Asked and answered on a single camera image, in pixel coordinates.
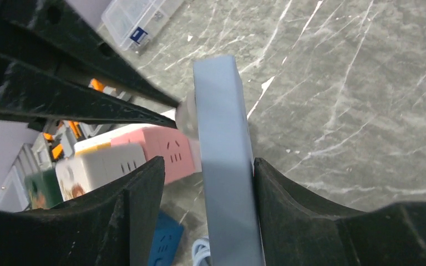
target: gray panel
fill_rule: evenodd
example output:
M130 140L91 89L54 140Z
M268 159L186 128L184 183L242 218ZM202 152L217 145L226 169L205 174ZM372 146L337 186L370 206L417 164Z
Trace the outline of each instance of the gray panel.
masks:
M14 162L14 166L16 167L16 171L17 171L17 175L19 176L19 180L22 183L24 183L25 172L23 171L23 167L22 167L22 164L21 164L19 158L17 158L16 161Z
M63 146L64 157L68 158L74 155L74 144L77 142L76 137L71 131L68 121L63 121L64 126L58 129L56 138L60 140Z
M234 57L195 62L194 81L213 265L265 265L251 140Z
M45 171L53 167L48 143L43 137L43 134L38 135L32 146L32 152L40 170Z
M32 145L24 144L22 146L22 150L25 151L25 158L27 159L28 163L30 164L30 167L32 168L32 173L38 173L40 170L32 152Z
M0 189L0 210L21 212L28 205L28 197L21 183L17 169L12 167Z
M25 155L24 149L21 149L21 151L19 152L19 155L17 156L17 160L22 165L22 169L23 169L25 176L33 174L32 166L31 166L30 162L28 161L28 159Z
M43 126L42 132L48 133L50 135L54 135L56 134L56 131L58 131L58 125L59 125L59 120L50 119Z

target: blue power strip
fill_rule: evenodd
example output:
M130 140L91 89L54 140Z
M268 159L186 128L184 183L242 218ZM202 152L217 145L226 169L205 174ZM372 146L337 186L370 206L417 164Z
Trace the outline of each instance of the blue power strip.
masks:
M148 266L171 266L184 227L164 212L159 212Z

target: plastic storage box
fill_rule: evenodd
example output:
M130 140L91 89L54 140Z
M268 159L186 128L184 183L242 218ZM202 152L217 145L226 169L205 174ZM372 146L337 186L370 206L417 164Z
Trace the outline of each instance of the plastic storage box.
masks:
M120 50L138 50L161 31L184 0L113 0L102 21Z

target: marble surface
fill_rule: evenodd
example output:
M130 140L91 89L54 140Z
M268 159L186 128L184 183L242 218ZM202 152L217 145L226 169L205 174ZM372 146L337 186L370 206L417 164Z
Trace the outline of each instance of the marble surface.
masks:
M178 97L194 60L232 54L256 157L348 207L426 200L426 1L186 0L123 54ZM186 227L175 265L191 265L207 232L201 175L167 186L162 208Z

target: blue label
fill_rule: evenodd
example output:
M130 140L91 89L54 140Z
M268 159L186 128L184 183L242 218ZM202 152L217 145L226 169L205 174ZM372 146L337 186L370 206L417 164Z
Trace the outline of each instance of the blue label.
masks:
M141 44L147 34L148 33L145 30L141 29L141 27L137 27L136 30L131 34L130 39L132 39L138 44Z

